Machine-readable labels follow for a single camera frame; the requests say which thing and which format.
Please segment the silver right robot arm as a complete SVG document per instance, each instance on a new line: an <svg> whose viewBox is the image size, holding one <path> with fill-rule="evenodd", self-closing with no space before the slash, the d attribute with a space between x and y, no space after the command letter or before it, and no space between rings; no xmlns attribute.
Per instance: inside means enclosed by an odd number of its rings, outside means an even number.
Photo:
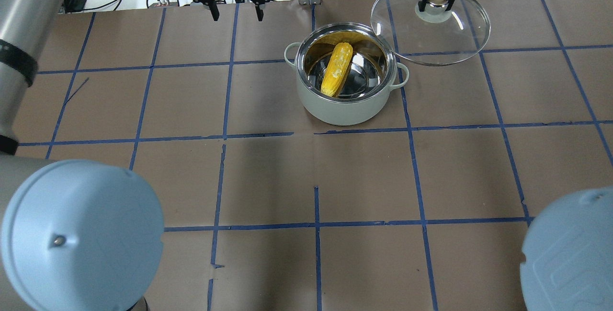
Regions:
<svg viewBox="0 0 613 311"><path fill-rule="evenodd" d="M478 0L402 99L434 311L612 309L612 0Z"/></svg>

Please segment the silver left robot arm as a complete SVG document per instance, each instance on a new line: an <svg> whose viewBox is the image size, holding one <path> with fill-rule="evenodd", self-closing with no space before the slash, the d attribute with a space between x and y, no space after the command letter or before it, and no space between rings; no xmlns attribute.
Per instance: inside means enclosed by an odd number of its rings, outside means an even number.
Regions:
<svg viewBox="0 0 613 311"><path fill-rule="evenodd" d="M1 0L1 309L159 311L163 215L131 168L16 156L13 126L63 0Z"/></svg>

